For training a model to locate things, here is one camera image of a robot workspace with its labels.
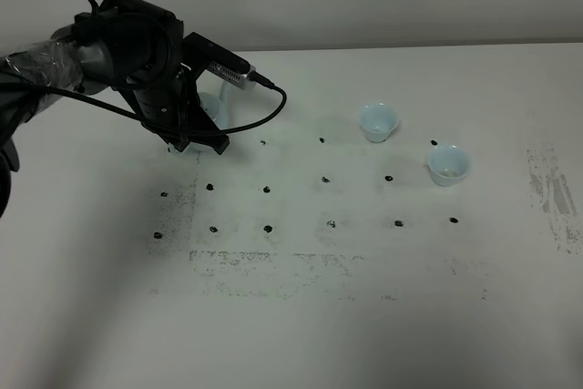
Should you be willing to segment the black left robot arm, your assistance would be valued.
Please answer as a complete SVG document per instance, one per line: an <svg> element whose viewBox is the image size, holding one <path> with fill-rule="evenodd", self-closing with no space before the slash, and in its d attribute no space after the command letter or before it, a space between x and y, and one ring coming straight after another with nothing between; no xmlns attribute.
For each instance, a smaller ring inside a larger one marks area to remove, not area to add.
<svg viewBox="0 0 583 389"><path fill-rule="evenodd" d="M203 109L197 80L218 59L185 35L168 10L142 0L104 0L50 39L1 58L1 205L20 168L16 130L61 97L90 105L110 88L138 121L178 151L200 144L222 154L229 137Z"/></svg>

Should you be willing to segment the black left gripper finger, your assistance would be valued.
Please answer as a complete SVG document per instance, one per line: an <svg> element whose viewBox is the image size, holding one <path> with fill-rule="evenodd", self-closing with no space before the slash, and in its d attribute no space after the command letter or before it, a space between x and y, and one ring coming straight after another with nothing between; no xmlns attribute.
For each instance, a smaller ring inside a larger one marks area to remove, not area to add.
<svg viewBox="0 0 583 389"><path fill-rule="evenodd" d="M166 137L167 149L171 153L182 153L189 146L188 138Z"/></svg>
<svg viewBox="0 0 583 389"><path fill-rule="evenodd" d="M195 149L198 152L214 152L218 155L221 155L227 147L227 135L197 138L195 141Z"/></svg>

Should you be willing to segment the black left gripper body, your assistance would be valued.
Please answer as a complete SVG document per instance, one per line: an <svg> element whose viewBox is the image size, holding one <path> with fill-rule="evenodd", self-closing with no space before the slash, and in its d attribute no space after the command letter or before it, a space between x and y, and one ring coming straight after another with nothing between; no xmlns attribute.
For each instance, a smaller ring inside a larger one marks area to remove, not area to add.
<svg viewBox="0 0 583 389"><path fill-rule="evenodd" d="M203 138L219 129L201 106L197 80L182 63L184 24L174 13L144 0L104 0L100 28L107 62L103 79L161 138Z"/></svg>

